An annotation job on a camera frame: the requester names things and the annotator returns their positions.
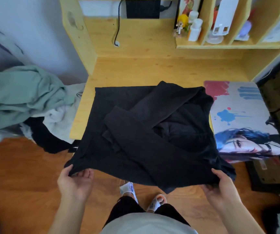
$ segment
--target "yellow-haired figurine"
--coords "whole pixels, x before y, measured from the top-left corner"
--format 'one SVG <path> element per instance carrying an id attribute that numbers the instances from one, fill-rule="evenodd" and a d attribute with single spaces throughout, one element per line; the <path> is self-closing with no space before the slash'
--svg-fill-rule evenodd
<path id="1" fill-rule="evenodd" d="M 177 24 L 176 24 L 178 35 L 181 34 L 181 30 L 187 25 L 188 22 L 189 22 L 189 18 L 186 14 L 182 14 L 178 17 Z"/>

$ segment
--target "gray t-shirt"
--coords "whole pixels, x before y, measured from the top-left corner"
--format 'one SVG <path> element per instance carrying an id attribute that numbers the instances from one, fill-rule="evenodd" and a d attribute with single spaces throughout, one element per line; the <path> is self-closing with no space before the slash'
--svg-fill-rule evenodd
<path id="1" fill-rule="evenodd" d="M 108 223 L 100 234 L 197 234 L 173 218 L 154 213 L 130 213 Z"/>

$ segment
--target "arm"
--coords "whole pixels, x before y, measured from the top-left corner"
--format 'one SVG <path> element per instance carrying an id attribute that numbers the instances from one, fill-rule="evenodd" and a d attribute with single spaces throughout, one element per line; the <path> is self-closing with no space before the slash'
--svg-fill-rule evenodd
<path id="1" fill-rule="evenodd" d="M 69 177 L 73 165 L 64 168 L 58 179 L 61 202 L 48 234 L 79 234 L 85 204 L 93 186 L 93 170 Z"/>
<path id="2" fill-rule="evenodd" d="M 212 169 L 220 178 L 219 187 L 201 185 L 208 202 L 222 219 L 229 234 L 265 234 L 243 205 L 235 185 L 223 171 Z"/>

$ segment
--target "blue paint stroke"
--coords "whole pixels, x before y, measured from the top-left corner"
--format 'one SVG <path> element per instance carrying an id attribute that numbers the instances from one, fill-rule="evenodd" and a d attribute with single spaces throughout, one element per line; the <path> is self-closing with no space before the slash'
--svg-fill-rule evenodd
<path id="1" fill-rule="evenodd" d="M 241 116 L 241 115 L 238 115 L 237 113 L 231 113 L 226 109 L 221 112 L 218 112 L 217 116 L 219 116 L 221 118 L 221 121 L 227 122 L 228 126 L 231 125 L 230 122 L 234 121 L 236 117 L 250 117 L 250 116 Z"/>
<path id="2" fill-rule="evenodd" d="M 239 96 L 245 100 L 263 100 L 257 87 L 239 87 Z"/>

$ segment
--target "hand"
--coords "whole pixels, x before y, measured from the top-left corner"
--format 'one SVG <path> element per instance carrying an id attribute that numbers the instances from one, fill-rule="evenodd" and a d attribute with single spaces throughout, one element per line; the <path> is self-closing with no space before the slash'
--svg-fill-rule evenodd
<path id="1" fill-rule="evenodd" d="M 221 170 L 211 169 L 220 178 L 219 187 L 201 185 L 208 202 L 218 211 L 224 212 L 228 207 L 242 204 L 233 181 Z"/>
<path id="2" fill-rule="evenodd" d="M 58 178 L 62 200 L 86 202 L 92 191 L 94 171 L 85 169 L 69 177 L 68 174 L 72 167 L 73 165 L 64 168 Z"/>

